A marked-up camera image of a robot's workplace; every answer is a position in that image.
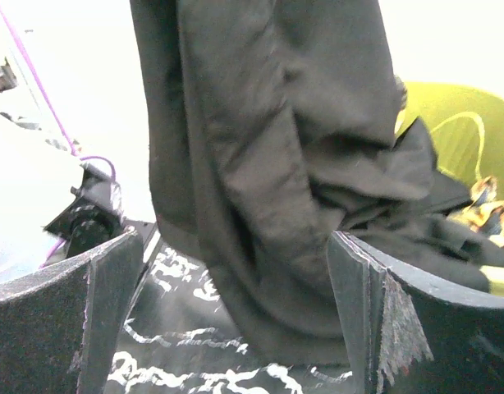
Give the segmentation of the black shirt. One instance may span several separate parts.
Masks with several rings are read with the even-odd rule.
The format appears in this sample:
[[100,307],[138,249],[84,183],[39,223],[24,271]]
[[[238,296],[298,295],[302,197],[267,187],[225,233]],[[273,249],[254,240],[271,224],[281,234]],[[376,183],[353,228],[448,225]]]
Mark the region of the black shirt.
[[504,250],[446,219],[466,188],[437,170],[376,1],[134,1],[158,228],[205,263],[266,363],[347,365],[326,259],[348,231],[489,291]]

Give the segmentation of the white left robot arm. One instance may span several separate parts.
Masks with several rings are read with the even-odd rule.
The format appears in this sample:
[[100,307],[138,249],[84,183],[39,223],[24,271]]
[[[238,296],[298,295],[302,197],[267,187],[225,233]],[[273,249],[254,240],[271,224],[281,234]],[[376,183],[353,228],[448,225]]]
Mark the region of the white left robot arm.
[[[0,94],[17,87],[0,57]],[[80,254],[118,234],[121,187],[113,172],[49,144],[0,106],[0,284],[34,273],[62,245]]]

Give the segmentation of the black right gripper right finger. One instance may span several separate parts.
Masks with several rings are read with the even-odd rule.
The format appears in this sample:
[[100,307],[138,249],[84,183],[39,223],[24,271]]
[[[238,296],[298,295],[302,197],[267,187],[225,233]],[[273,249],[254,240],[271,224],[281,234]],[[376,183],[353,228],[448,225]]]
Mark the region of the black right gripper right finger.
[[337,231],[328,269],[356,392],[504,393],[504,268],[476,291]]

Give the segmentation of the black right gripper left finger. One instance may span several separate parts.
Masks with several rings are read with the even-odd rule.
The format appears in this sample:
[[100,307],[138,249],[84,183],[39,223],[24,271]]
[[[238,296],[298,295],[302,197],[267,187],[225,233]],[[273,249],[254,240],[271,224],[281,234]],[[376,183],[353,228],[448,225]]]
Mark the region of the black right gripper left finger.
[[143,268],[130,229],[0,285],[0,393],[101,393]]

